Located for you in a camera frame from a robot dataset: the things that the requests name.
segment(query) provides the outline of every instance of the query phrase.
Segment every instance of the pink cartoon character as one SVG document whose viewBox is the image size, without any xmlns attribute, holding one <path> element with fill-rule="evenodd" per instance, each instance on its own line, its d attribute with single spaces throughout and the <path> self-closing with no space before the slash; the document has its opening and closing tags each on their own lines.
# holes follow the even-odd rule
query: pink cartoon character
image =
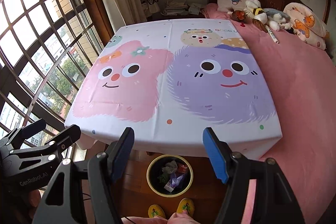
<svg viewBox="0 0 336 224">
<path fill-rule="evenodd" d="M 73 104 L 75 117 L 113 115 L 132 122 L 149 120 L 158 104 L 157 77 L 173 54 L 129 41 L 100 57 L 85 78 Z"/>
</svg>

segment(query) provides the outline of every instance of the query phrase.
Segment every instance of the cartoon tablecloth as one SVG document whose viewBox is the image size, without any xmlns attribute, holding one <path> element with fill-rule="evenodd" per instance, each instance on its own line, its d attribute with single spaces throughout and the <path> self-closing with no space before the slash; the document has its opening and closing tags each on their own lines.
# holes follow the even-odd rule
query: cartoon tablecloth
<svg viewBox="0 0 336 224">
<path fill-rule="evenodd" d="M 232 150 L 256 159 L 280 138 L 278 115 L 248 46 L 229 20 L 176 19 L 122 27 L 86 76 L 65 126 L 82 149 L 117 140 L 134 149 L 207 156 L 212 127 Z"/>
</svg>

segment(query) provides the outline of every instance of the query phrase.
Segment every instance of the pink pants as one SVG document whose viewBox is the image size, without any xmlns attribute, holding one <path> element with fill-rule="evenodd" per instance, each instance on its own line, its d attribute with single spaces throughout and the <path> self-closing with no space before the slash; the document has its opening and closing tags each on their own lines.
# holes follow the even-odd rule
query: pink pants
<svg viewBox="0 0 336 224">
<path fill-rule="evenodd" d="M 185 213 L 173 213 L 168 220 L 159 216 L 153 218 L 131 216 L 128 218 L 136 224 L 199 224 Z M 123 221 L 123 224 L 132 224 L 126 218 L 122 218 L 121 220 Z"/>
</svg>

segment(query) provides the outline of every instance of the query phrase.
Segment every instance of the metal bolt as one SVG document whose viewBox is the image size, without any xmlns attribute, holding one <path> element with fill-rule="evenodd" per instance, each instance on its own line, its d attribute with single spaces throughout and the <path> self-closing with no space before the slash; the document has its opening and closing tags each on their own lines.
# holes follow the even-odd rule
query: metal bolt
<svg viewBox="0 0 336 224">
<path fill-rule="evenodd" d="M 232 152 L 232 157 L 234 157 L 235 159 L 239 159 L 242 157 L 240 152 Z"/>
<path fill-rule="evenodd" d="M 63 165 L 68 165 L 69 163 L 71 163 L 71 159 L 64 159 L 62 160 Z"/>
<path fill-rule="evenodd" d="M 267 163 L 270 164 L 270 165 L 274 165 L 276 162 L 275 162 L 275 159 L 273 159 L 273 158 L 268 158 L 268 159 L 267 159 Z"/>
<path fill-rule="evenodd" d="M 51 155 L 49 155 L 48 160 L 54 160 L 55 158 L 56 158 L 56 155 L 55 154 L 51 154 Z"/>
<path fill-rule="evenodd" d="M 97 158 L 100 158 L 101 156 L 105 156 L 105 155 L 106 155 L 105 152 L 99 152 L 99 153 L 96 155 L 96 157 L 97 157 Z"/>
</svg>

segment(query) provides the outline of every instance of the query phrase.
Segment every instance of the foot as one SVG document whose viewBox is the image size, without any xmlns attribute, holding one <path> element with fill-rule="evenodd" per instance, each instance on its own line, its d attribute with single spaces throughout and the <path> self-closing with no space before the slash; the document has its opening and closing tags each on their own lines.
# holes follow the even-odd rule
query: foot
<svg viewBox="0 0 336 224">
<path fill-rule="evenodd" d="M 193 217 L 195 212 L 194 202 L 190 198 L 184 198 L 181 200 L 177 207 L 177 213 L 185 213 Z"/>
<path fill-rule="evenodd" d="M 148 216 L 149 218 L 153 218 L 155 216 L 160 216 L 166 218 L 165 212 L 159 205 L 151 205 L 148 209 Z"/>
</svg>

